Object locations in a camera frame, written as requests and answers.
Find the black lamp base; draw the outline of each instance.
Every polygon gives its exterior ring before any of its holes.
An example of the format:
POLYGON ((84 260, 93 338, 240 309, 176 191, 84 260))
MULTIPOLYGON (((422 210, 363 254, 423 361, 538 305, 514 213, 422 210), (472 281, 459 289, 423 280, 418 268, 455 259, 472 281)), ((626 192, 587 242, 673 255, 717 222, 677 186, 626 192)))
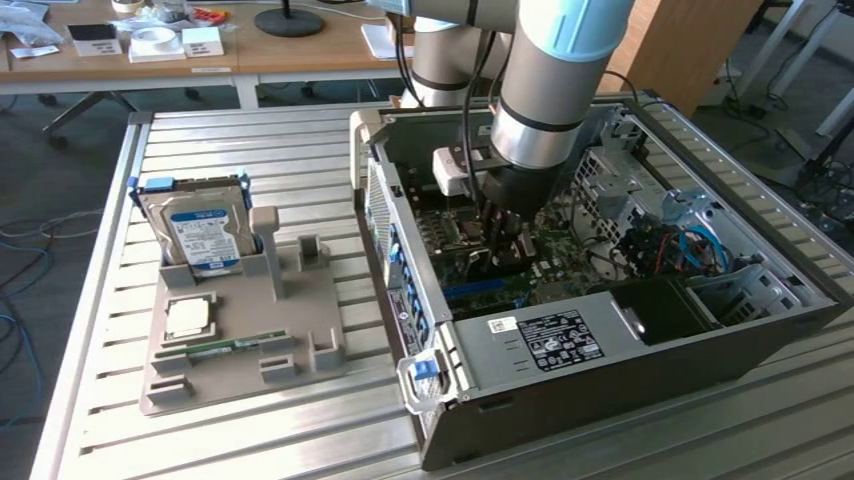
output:
POLYGON ((284 16, 280 8, 266 10, 255 16, 258 29, 276 37, 307 37, 314 35, 323 27, 323 18, 306 10, 291 10, 291 16, 284 16))

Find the black sticker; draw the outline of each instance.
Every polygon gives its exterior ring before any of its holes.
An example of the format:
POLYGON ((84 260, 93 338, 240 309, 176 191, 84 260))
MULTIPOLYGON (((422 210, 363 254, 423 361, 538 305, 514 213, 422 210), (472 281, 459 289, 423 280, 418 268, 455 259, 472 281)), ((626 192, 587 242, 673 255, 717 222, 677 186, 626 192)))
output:
POLYGON ((604 357, 578 310, 519 322, 519 331, 544 372, 604 357))

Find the blue cable on floor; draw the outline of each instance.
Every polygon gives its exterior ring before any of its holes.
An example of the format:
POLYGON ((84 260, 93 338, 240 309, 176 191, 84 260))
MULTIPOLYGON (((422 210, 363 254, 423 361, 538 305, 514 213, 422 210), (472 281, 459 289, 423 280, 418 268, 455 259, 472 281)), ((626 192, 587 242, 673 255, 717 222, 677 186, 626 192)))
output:
POLYGON ((13 295, 17 295, 19 293, 21 293, 24 290, 27 290, 29 287, 33 286, 33 284, 41 280, 41 277, 44 277, 48 273, 48 271, 51 270, 51 253, 41 249, 41 248, 35 248, 35 247, 17 247, 15 245, 11 245, 5 242, 0 242, 0 247, 3 248, 8 248, 9 250, 17 250, 21 252, 36 252, 39 253, 43 257, 44 257, 44 261, 41 262, 41 271, 39 272, 39 274, 21 286, 19 287, 15 291, 12 291, 11 293, 7 293, 5 295, 0 295, 0 298, 9 298, 13 295))
POLYGON ((0 318, 12 324, 12 328, 17 327, 17 332, 21 336, 21 340, 24 341, 24 349, 27 350, 27 355, 29 356, 29 361, 32 363, 32 368, 36 372, 36 401, 24 409, 21 413, 19 413, 15 418, 12 418, 3 426, 0 426, 0 432, 4 432, 15 423, 24 417, 24 414, 29 411, 29 409, 35 405, 41 404, 41 396, 44 394, 44 385, 41 380, 41 367, 39 366, 39 360, 36 358, 36 352, 32 349, 32 341, 29 340, 29 333, 21 324, 9 317, 8 315, 0 315, 0 318))

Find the hard drive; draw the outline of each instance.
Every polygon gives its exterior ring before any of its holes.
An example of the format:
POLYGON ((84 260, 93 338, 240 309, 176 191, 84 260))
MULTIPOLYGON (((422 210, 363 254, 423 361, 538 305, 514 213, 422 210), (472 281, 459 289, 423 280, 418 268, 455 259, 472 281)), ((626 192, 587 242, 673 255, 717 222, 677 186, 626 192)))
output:
POLYGON ((248 184, 246 175, 151 178, 139 188, 132 179, 131 197, 155 231, 164 262, 189 265, 196 277, 240 271, 240 257, 258 252, 248 184))

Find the tape roll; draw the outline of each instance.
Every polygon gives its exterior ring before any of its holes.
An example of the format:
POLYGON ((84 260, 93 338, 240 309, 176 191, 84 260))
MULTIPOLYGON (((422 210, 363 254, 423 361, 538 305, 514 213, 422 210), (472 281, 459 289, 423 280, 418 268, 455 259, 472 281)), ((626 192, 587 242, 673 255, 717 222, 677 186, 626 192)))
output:
POLYGON ((112 9, 119 13, 136 13, 143 8, 145 0, 112 0, 112 9))
POLYGON ((131 42, 145 50, 167 52, 175 48, 173 42, 177 36, 168 28, 151 27, 136 30, 131 34, 131 42))

